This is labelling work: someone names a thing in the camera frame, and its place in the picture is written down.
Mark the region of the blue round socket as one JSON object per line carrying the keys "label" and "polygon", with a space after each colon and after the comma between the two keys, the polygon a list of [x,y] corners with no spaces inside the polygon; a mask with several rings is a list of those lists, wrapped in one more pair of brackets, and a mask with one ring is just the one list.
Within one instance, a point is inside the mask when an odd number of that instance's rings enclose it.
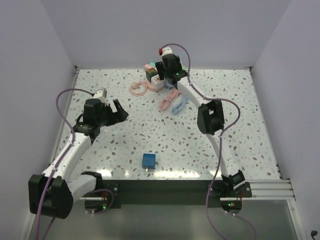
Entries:
{"label": "blue round socket", "polygon": [[167,80],[164,80],[164,86],[166,89],[173,89],[174,86],[170,84]]}

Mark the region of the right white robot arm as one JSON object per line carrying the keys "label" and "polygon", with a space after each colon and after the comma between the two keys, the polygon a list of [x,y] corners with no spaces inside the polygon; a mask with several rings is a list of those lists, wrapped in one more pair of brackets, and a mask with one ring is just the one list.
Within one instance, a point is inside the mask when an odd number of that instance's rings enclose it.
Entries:
{"label": "right white robot arm", "polygon": [[235,198],[246,180],[229,146],[222,141],[222,133],[227,129],[222,101],[208,98],[189,80],[189,74],[183,70],[179,56],[164,52],[160,55],[161,61],[155,63],[160,79],[167,79],[195,105],[197,127],[209,139],[217,154],[217,169],[221,172],[221,180],[208,188],[209,196]]}

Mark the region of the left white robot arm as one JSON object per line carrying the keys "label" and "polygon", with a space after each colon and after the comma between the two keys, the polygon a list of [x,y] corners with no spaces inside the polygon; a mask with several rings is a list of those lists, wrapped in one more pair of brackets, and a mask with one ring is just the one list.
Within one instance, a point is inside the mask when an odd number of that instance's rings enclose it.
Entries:
{"label": "left white robot arm", "polygon": [[100,173],[84,171],[77,179],[70,178],[101,128],[124,122],[129,116],[118,99],[113,103],[116,111],[98,98],[85,101],[83,113],[77,118],[63,150],[42,174],[34,174],[28,181],[29,209],[32,214],[65,219],[81,197],[88,193],[99,196],[103,192]]}

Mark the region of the blue cube plug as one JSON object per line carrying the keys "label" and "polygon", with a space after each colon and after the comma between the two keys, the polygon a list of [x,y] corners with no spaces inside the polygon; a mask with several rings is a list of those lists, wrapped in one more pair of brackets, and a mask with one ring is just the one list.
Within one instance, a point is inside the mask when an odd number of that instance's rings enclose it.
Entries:
{"label": "blue cube plug", "polygon": [[155,153],[144,153],[142,156],[142,168],[147,172],[149,170],[156,169],[156,154]]}

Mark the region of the teal cube plug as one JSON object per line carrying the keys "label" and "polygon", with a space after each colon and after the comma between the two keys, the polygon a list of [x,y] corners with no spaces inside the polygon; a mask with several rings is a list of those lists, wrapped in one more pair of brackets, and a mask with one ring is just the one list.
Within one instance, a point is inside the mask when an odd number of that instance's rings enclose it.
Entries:
{"label": "teal cube plug", "polygon": [[150,62],[149,65],[152,66],[153,68],[156,68],[156,64],[154,62]]}

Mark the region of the white cube plug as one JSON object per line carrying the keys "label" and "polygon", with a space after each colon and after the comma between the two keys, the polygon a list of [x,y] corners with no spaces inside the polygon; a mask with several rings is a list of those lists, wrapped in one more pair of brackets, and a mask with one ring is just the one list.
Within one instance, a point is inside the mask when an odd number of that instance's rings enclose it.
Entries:
{"label": "white cube plug", "polygon": [[164,87],[164,81],[160,80],[158,75],[155,75],[151,78],[151,85],[156,91],[159,91]]}

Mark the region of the pink power strip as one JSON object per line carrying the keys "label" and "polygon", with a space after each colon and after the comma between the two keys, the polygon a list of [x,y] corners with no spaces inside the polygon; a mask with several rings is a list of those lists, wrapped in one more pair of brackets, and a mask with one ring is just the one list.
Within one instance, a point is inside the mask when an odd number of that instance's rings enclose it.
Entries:
{"label": "pink power strip", "polygon": [[156,73],[157,72],[157,69],[154,66],[151,66],[150,64],[146,64],[144,66],[144,70],[147,73]]}

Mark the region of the dark green cube plug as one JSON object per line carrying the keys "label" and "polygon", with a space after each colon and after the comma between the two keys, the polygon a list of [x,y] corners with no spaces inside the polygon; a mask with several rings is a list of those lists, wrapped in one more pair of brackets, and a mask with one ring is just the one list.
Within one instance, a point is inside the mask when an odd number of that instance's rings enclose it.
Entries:
{"label": "dark green cube plug", "polygon": [[146,74],[146,79],[151,82],[152,81],[152,77],[156,76],[158,74],[157,70],[155,68],[150,68],[150,69],[147,69],[145,71],[145,74]]}

